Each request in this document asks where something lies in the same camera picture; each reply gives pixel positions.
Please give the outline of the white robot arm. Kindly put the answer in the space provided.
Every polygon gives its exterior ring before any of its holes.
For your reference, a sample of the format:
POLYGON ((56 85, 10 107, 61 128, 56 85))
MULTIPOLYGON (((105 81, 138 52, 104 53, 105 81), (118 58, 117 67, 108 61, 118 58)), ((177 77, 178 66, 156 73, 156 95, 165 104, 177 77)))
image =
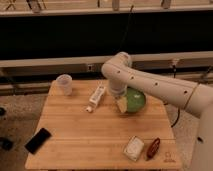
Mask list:
POLYGON ((213 87, 135 70, 126 52, 107 60, 101 72, 114 97, 124 95, 127 87, 132 87, 199 118, 190 171, 213 171, 213 87))

